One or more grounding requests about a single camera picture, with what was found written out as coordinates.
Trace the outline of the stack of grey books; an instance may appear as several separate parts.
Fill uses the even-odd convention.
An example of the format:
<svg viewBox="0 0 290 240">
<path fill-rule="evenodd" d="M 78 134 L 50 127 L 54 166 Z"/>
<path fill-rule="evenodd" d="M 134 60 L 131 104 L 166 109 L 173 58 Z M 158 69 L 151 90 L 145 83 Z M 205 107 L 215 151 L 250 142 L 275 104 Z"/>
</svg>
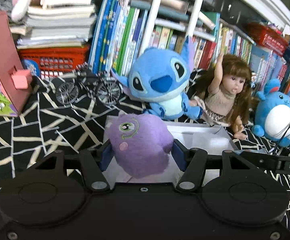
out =
<svg viewBox="0 0 290 240">
<path fill-rule="evenodd" d="M 96 21 L 94 0 L 40 0 L 19 21 L 25 30 L 17 48 L 80 46 L 93 36 Z"/>
</svg>

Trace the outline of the brown-haired doll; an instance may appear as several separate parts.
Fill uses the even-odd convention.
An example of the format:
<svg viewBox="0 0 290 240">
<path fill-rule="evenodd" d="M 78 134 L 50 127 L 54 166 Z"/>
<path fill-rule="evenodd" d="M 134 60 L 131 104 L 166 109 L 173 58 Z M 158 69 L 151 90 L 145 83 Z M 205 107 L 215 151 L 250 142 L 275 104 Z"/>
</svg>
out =
<svg viewBox="0 0 290 240">
<path fill-rule="evenodd" d="M 252 71 L 238 56 L 220 53 L 216 65 L 196 79 L 191 106 L 202 108 L 209 125 L 230 127 L 233 137 L 245 140 L 251 102 Z"/>
</svg>

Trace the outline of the blue Stitch plush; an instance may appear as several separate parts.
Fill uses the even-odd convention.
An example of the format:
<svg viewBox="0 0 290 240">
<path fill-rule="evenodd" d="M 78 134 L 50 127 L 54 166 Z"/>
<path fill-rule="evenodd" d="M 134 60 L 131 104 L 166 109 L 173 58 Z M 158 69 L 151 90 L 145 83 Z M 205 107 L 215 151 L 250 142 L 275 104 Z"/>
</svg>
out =
<svg viewBox="0 0 290 240">
<path fill-rule="evenodd" d="M 114 69 L 111 73 L 132 100 L 150 105 L 144 113 L 163 120 L 174 120 L 183 115 L 196 120 L 202 115 L 202 108 L 191 106 L 185 93 L 194 68 L 193 57 L 192 38 L 187 36 L 180 54 L 149 47 L 134 62 L 128 76 L 121 76 Z"/>
</svg>

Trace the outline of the blue round plush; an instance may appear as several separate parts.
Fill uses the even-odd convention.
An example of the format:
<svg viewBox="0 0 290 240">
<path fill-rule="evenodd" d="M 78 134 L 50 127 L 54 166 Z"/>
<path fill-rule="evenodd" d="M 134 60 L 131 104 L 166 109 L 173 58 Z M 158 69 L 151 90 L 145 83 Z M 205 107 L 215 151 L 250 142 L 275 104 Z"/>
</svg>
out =
<svg viewBox="0 0 290 240">
<path fill-rule="evenodd" d="M 290 96 L 279 91 L 280 80 L 269 80 L 262 91 L 256 93 L 256 108 L 252 133 L 266 137 L 281 147 L 290 148 Z"/>
</svg>

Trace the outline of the white ladder frame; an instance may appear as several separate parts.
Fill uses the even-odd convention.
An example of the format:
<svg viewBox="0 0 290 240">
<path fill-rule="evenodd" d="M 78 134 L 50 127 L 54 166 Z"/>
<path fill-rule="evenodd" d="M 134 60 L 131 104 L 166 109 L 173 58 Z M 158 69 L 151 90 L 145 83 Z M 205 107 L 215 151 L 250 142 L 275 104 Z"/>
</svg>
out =
<svg viewBox="0 0 290 240">
<path fill-rule="evenodd" d="M 215 24 L 200 11 L 202 0 L 195 0 L 192 13 L 189 16 L 170 7 L 177 1 L 178 0 L 131 0 L 130 4 L 132 7 L 148 11 L 148 19 L 144 29 L 142 43 L 140 44 L 139 55 L 142 55 L 145 49 L 148 48 L 155 25 L 182 31 L 186 36 L 197 36 L 212 42 L 215 41 L 214 36 L 195 30 L 198 20 L 201 20 L 204 24 L 210 23 L 211 30 L 215 28 Z"/>
</svg>

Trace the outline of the orange plastic basket left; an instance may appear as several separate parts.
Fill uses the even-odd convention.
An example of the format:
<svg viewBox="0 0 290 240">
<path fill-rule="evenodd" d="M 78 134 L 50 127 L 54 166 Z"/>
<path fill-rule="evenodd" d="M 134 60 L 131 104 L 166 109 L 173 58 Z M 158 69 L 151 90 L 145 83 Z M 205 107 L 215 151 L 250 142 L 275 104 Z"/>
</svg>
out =
<svg viewBox="0 0 290 240">
<path fill-rule="evenodd" d="M 31 75 L 49 80 L 72 72 L 87 60 L 89 45 L 80 47 L 53 47 L 19 49 L 18 55 Z"/>
</svg>

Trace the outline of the red basket on books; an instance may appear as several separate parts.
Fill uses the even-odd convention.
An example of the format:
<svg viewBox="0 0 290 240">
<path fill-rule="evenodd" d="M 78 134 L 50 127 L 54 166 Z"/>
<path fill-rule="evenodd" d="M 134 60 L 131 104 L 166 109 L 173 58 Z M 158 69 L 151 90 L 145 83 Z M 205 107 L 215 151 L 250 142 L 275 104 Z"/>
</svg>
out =
<svg viewBox="0 0 290 240">
<path fill-rule="evenodd" d="M 256 22 L 247 23 L 244 28 L 257 45 L 273 50 L 280 57 L 284 55 L 288 42 L 275 30 Z"/>
</svg>

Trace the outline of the black white patterned cloth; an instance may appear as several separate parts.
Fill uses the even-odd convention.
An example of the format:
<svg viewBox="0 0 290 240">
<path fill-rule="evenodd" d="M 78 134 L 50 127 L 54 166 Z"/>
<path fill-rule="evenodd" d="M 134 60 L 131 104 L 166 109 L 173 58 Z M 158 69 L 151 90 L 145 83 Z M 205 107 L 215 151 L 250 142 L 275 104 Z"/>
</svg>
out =
<svg viewBox="0 0 290 240">
<path fill-rule="evenodd" d="M 0 117 L 0 188 L 55 150 L 72 154 L 104 142 L 106 118 L 119 112 L 140 114 L 144 102 L 122 95 L 118 103 L 104 106 L 82 96 L 73 105 L 57 102 L 55 89 L 62 79 L 36 80 L 34 93 L 18 117 Z M 4 221 L 0 215 L 0 227 Z"/>
</svg>

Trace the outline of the purple plush toy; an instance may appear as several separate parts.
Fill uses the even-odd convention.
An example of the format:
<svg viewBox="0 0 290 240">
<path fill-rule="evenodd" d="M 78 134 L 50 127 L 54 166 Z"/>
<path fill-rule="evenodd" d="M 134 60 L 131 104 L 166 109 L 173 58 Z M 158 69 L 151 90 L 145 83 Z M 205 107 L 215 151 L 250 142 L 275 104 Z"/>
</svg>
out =
<svg viewBox="0 0 290 240">
<path fill-rule="evenodd" d="M 117 164 L 133 178 L 160 174 L 169 165 L 174 137 L 156 115 L 121 113 L 107 122 L 105 136 Z"/>
</svg>

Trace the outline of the pink triangular dollhouse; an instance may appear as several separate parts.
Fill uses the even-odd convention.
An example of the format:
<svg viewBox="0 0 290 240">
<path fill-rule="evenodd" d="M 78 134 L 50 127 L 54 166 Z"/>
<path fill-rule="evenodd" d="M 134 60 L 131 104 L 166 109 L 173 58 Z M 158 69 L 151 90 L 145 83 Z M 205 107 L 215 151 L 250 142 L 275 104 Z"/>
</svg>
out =
<svg viewBox="0 0 290 240">
<path fill-rule="evenodd" d="M 32 92 L 31 83 L 31 72 L 21 64 L 7 15 L 0 11 L 0 116 L 20 115 Z"/>
</svg>

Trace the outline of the white cardboard box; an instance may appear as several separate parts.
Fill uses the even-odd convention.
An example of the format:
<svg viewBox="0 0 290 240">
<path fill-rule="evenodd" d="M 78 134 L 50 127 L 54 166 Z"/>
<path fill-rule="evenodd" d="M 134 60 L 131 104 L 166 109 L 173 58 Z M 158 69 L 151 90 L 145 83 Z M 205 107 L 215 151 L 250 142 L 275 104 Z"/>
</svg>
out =
<svg viewBox="0 0 290 240">
<path fill-rule="evenodd" d="M 234 142 L 227 131 L 221 126 L 207 126 L 202 124 L 189 124 L 163 121 L 174 139 L 180 141 L 187 149 L 201 148 L 208 154 L 220 155 L 224 150 L 236 150 Z M 172 152 L 169 154 L 169 165 L 164 172 L 154 174 L 144 178 L 136 179 L 126 173 L 123 168 L 117 164 L 116 158 L 113 158 L 105 172 L 105 178 L 114 185 L 115 183 L 176 183 L 183 172 L 176 165 Z"/>
</svg>

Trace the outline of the miniature metal bicycle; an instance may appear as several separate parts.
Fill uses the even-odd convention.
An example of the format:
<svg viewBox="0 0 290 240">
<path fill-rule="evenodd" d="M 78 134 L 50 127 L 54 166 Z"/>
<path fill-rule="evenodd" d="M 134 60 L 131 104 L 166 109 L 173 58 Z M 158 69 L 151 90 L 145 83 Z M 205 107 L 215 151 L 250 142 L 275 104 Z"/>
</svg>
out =
<svg viewBox="0 0 290 240">
<path fill-rule="evenodd" d="M 94 73 L 87 62 L 79 64 L 62 78 L 65 82 L 56 88 L 55 96 L 63 105 L 70 105 L 80 96 L 86 95 L 96 102 L 110 106 L 117 103 L 122 94 L 121 86 L 115 78 L 106 71 Z"/>
</svg>

